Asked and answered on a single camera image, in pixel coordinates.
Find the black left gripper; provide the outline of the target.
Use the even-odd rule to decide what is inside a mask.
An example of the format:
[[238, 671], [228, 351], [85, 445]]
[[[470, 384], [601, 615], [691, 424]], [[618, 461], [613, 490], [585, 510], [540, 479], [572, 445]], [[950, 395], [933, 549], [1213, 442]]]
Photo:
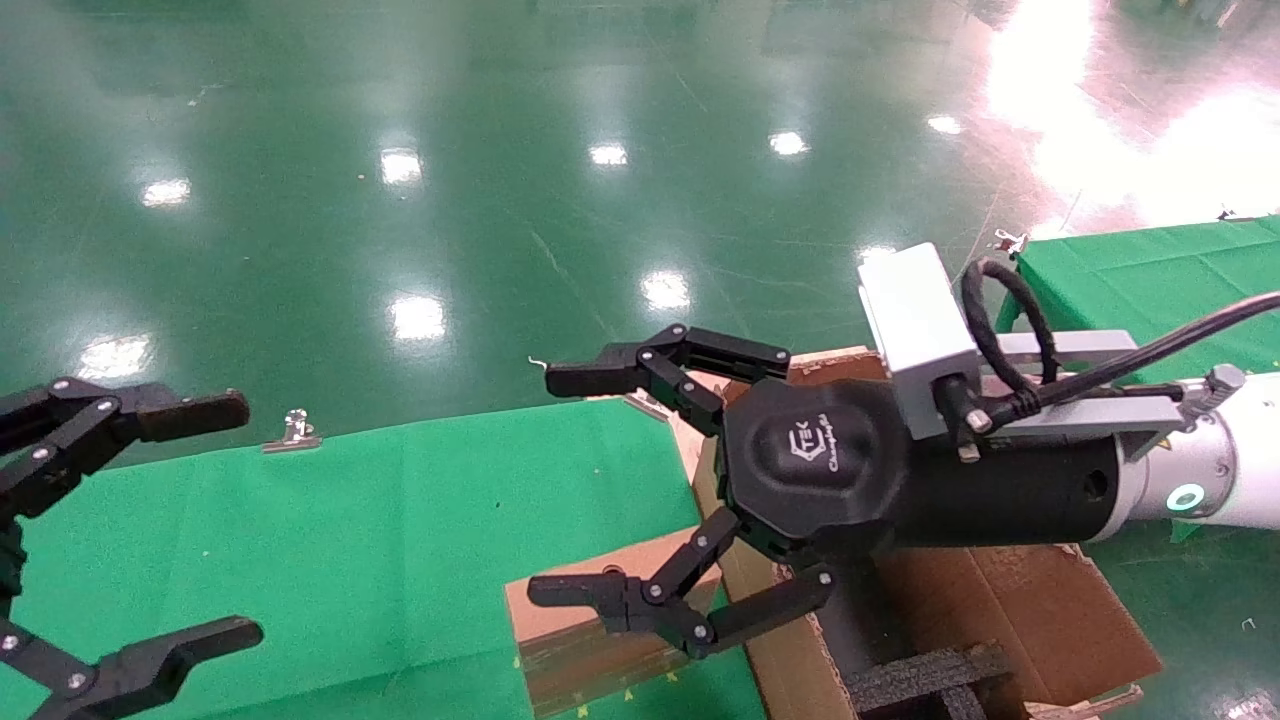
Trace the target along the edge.
[[[1, 401], [1, 610], [23, 592], [23, 530], [14, 518], [38, 518], [136, 442], [163, 443], [250, 423], [237, 389], [182, 397], [160, 383], [106, 388], [70, 377]], [[260, 624], [221, 618], [124, 646], [88, 664], [46, 639], [1, 621], [1, 661], [49, 697], [32, 719], [124, 719], [169, 705], [204, 662], [253, 648]]]

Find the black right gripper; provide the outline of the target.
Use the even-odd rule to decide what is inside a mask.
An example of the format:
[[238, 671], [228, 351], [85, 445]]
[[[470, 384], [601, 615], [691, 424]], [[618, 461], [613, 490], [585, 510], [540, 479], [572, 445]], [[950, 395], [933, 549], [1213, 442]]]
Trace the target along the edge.
[[[609, 343], [588, 363], [548, 365], [554, 397], [643, 389], [703, 436], [719, 436], [727, 509], [648, 579], [535, 575], [527, 598], [544, 609], [589, 607], [612, 634], [650, 633], [705, 659], [818, 610], [835, 588], [833, 573], [817, 565], [698, 611], [689, 592], [737, 538], [776, 562], [819, 562], [893, 548], [1082, 543], [1114, 515], [1120, 461], [1112, 439], [1018, 441], [964, 462], [943, 443], [910, 436], [887, 383], [792, 386], [777, 380], [790, 361], [786, 348], [672, 324], [644, 341]], [[754, 386], [724, 409], [691, 370]]]

